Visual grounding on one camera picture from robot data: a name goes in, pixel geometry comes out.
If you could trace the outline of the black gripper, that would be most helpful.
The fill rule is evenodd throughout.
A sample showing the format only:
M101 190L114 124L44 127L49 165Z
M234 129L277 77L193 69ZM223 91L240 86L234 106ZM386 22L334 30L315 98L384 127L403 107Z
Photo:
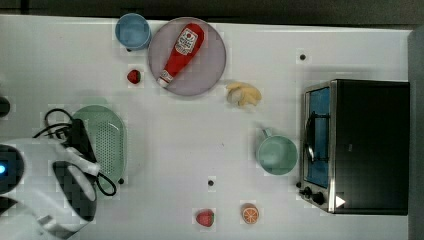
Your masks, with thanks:
M65 146L76 149L89 162L97 162L86 128L81 119L72 120L70 132L65 141Z

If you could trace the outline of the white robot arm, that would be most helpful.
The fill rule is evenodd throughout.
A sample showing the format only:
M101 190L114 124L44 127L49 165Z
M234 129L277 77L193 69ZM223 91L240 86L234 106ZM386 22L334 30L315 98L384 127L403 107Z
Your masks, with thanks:
M1 240L67 240L92 222L100 165L84 124L63 140L23 138L1 144Z

